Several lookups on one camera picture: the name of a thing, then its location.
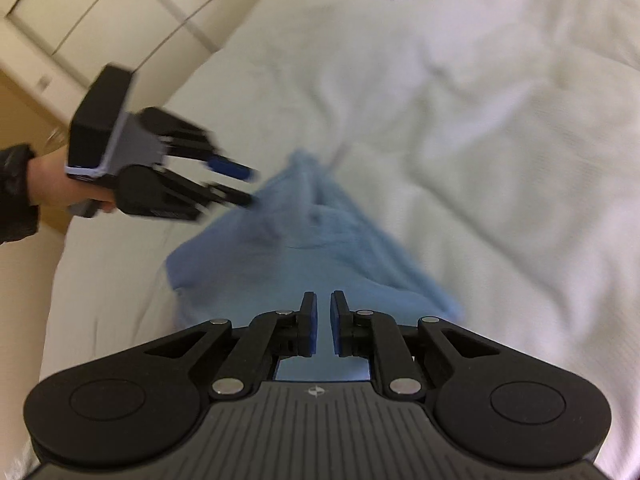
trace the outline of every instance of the white logo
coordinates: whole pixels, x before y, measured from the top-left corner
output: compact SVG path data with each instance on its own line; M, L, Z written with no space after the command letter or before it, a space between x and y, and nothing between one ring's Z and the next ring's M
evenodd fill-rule
M309 395L313 395L316 399L321 395L324 395L324 388L315 384L306 391Z

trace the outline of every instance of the white bed sheet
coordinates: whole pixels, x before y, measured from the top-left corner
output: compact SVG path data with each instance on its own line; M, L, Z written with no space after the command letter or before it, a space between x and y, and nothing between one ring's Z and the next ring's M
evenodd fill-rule
M632 480L639 70L640 0L264 0L168 107L260 171L249 190L295 148L330 165L466 326L604 391L598 464ZM169 332L164 259L205 223L75 219L42 377Z

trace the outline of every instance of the blue cloth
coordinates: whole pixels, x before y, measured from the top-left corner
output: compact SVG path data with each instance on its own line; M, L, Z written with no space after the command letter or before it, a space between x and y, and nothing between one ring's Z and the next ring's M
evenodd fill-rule
M343 381L369 378L361 358L334 355L330 295L343 290L351 310L368 308L415 325L421 316L455 321L460 307L377 229L311 156L289 166L168 258L178 293L178 325L224 317L245 326L271 310L298 310L318 295L318 348L281 362L277 378Z

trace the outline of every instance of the black jacket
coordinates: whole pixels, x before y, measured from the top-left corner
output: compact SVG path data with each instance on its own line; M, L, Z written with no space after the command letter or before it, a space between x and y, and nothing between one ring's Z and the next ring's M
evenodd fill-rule
M38 230L38 207L29 204L27 190L27 163L33 157L27 144L0 151L0 244Z

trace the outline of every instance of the gray ribbed surface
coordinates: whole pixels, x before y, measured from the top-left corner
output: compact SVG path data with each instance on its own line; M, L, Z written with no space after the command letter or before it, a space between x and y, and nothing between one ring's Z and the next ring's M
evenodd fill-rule
M370 383L263 383L250 399L215 405L171 455L104 480L605 480L588 463L518 473L451 447L420 407L378 396ZM34 480L98 475L47 466Z

